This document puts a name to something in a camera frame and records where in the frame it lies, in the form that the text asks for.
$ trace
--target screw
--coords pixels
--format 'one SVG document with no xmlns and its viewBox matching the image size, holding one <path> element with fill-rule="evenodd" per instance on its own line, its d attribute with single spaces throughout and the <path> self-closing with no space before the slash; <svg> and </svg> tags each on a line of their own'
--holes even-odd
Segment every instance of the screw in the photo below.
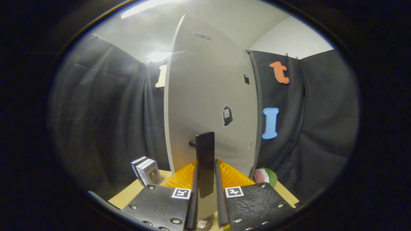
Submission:
<svg viewBox="0 0 411 231">
<path fill-rule="evenodd" d="M 173 218 L 171 219 L 171 222 L 175 223 L 175 224 L 181 224 L 181 220 L 177 219 L 177 218 Z"/>
<path fill-rule="evenodd" d="M 243 222 L 243 221 L 244 221 L 244 219 L 242 219 L 241 217 L 234 220 L 235 223 L 240 223 L 240 222 Z"/>
</svg>

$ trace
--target watermelon slice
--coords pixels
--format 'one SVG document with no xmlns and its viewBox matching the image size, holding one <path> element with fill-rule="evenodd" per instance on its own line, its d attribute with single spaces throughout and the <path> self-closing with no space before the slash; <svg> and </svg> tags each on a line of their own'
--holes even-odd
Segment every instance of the watermelon slice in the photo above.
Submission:
<svg viewBox="0 0 411 231">
<path fill-rule="evenodd" d="M 271 186 L 277 183 L 277 175 L 269 169 L 256 169 L 254 172 L 254 179 L 256 183 L 267 182 Z"/>
</svg>

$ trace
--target orange letter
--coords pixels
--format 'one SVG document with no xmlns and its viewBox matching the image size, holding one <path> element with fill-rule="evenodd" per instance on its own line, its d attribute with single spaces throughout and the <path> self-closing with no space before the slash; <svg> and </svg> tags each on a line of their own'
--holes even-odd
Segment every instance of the orange letter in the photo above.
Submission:
<svg viewBox="0 0 411 231">
<path fill-rule="evenodd" d="M 281 65 L 280 61 L 271 63 L 270 67 L 274 68 L 274 75 L 277 81 L 279 81 L 280 83 L 290 82 L 290 78 L 284 76 L 284 71 L 287 70 L 287 67 Z"/>
</svg>

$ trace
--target gray curtain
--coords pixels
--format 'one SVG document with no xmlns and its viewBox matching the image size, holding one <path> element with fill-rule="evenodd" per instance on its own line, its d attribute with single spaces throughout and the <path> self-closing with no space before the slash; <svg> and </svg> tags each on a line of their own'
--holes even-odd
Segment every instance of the gray curtain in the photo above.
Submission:
<svg viewBox="0 0 411 231">
<path fill-rule="evenodd" d="M 62 62 L 50 123 L 57 154 L 80 188 L 110 199 L 136 179 L 130 162 L 144 155 L 169 170 L 164 89 L 154 87 L 158 65 L 146 66 L 95 35 Z"/>
</svg>

